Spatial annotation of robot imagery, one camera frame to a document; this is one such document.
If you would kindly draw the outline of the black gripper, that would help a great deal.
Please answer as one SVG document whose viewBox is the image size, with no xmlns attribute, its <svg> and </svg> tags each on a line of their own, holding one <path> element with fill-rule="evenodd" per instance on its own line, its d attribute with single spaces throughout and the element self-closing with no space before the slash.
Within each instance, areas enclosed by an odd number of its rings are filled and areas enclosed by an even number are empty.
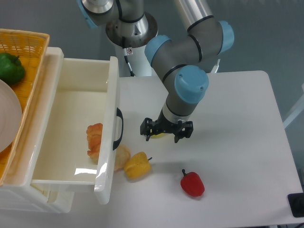
<svg viewBox="0 0 304 228">
<path fill-rule="evenodd" d="M 174 134 L 174 142 L 177 143 L 180 139 L 190 138 L 192 132 L 192 121 L 186 121 L 183 123 L 182 120 L 179 120 L 177 123 L 172 123 L 166 119 L 162 111 L 160 112 L 157 121 L 145 118 L 140 125 L 140 135 L 144 136 L 147 142 L 152 136 L 171 133 Z"/>
</svg>

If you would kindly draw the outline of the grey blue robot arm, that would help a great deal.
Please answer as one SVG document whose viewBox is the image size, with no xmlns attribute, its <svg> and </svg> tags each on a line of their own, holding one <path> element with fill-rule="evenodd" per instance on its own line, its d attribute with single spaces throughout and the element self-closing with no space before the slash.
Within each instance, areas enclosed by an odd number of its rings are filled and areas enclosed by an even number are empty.
<svg viewBox="0 0 304 228">
<path fill-rule="evenodd" d="M 232 27 L 217 21 L 204 0 L 177 0 L 187 35 L 174 42 L 158 33 L 157 22 L 145 12 L 142 0 L 79 0 L 77 4 L 89 27 L 105 25 L 121 75 L 155 73 L 168 91 L 157 120 L 144 119 L 140 134 L 150 139 L 170 133 L 176 142 L 189 138 L 193 132 L 189 117 L 209 85 L 198 63 L 233 46 Z"/>
</svg>

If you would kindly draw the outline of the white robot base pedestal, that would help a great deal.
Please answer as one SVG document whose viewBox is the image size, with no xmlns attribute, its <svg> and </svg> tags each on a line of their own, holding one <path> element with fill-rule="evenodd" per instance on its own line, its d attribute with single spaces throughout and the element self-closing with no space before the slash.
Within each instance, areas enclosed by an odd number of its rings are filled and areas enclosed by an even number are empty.
<svg viewBox="0 0 304 228">
<path fill-rule="evenodd" d="M 144 53 L 148 42 L 158 35 L 157 22 L 151 14 L 145 12 L 133 23 L 119 19 L 111 21 L 106 24 L 105 31 L 115 48 L 120 77 L 152 75 L 152 67 Z"/>
</svg>

